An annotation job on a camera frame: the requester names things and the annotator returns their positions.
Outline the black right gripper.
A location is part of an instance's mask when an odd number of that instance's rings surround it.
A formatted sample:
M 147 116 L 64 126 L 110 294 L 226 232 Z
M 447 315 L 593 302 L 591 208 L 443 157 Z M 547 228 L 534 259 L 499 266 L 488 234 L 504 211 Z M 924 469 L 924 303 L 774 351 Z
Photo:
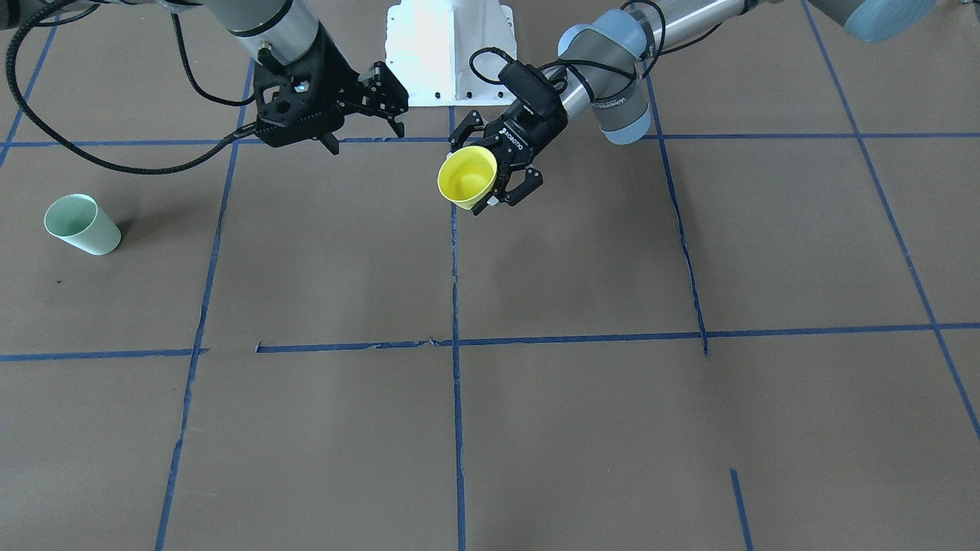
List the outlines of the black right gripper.
M 346 116 L 361 114 L 385 119 L 395 136 L 403 139 L 403 115 L 409 111 L 409 92 L 382 60 L 359 74 L 324 27 L 311 48 L 293 63 L 283 65 L 272 47 L 258 51 L 253 87 L 256 97 L 255 135 L 279 148 L 319 140 L 330 154 L 339 155 L 336 130 Z

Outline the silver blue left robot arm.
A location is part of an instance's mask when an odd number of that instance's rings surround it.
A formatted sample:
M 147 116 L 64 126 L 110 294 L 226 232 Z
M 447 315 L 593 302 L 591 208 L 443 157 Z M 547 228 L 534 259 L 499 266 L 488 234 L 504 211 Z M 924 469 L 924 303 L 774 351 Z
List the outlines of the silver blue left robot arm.
M 659 59 L 696 45 L 756 1 L 626 1 L 561 35 L 553 62 L 532 65 L 497 47 L 470 56 L 470 72 L 510 91 L 497 119 L 471 111 L 452 132 L 436 178 L 442 197 L 479 215 L 508 206 L 544 182 L 534 160 L 586 109 L 609 142 L 628 145 L 652 125 L 642 93 Z

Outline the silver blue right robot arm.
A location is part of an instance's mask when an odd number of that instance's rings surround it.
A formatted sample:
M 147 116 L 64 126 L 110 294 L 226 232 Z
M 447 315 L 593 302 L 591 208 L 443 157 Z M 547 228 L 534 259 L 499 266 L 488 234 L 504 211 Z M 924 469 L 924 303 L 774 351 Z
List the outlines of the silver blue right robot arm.
M 210 101 L 227 106 L 254 103 L 256 121 L 224 136 L 200 157 L 169 168 L 113 164 L 59 135 L 29 107 L 18 83 L 15 64 L 22 42 L 35 28 L 80 20 L 104 5 L 158 5 L 168 11 L 183 70 L 194 90 Z M 198 7 L 208 10 L 254 60 L 251 98 L 230 101 L 209 96 L 194 80 L 178 16 Z M 77 11 L 77 17 L 48 21 L 68 11 Z M 273 148 L 305 140 L 318 141 L 330 154 L 338 155 L 339 140 L 334 132 L 343 128 L 346 116 L 353 114 L 384 119 L 396 137 L 405 137 L 402 118 L 409 109 L 409 92 L 382 60 L 367 72 L 357 72 L 309 1 L 2 1 L 2 29 L 15 29 L 5 54 L 5 77 L 22 114 L 56 143 L 108 170 L 174 174 L 199 166 L 228 145 L 251 136 Z

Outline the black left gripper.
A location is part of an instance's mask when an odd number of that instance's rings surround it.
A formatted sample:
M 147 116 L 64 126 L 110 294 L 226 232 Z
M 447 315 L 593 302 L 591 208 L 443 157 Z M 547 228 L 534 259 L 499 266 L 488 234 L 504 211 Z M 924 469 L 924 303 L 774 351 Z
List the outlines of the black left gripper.
M 489 191 L 473 206 L 473 216 L 479 216 L 492 204 L 517 206 L 535 192 L 544 183 L 544 177 L 532 167 L 534 160 L 567 125 L 567 110 L 560 99 L 550 101 L 543 112 L 532 112 L 521 101 L 515 101 L 492 121 L 472 109 L 450 133 L 450 150 L 458 151 L 466 146 L 487 148 L 494 155 L 499 171 Z M 518 170 L 524 175 L 524 181 L 509 188 L 512 175 Z

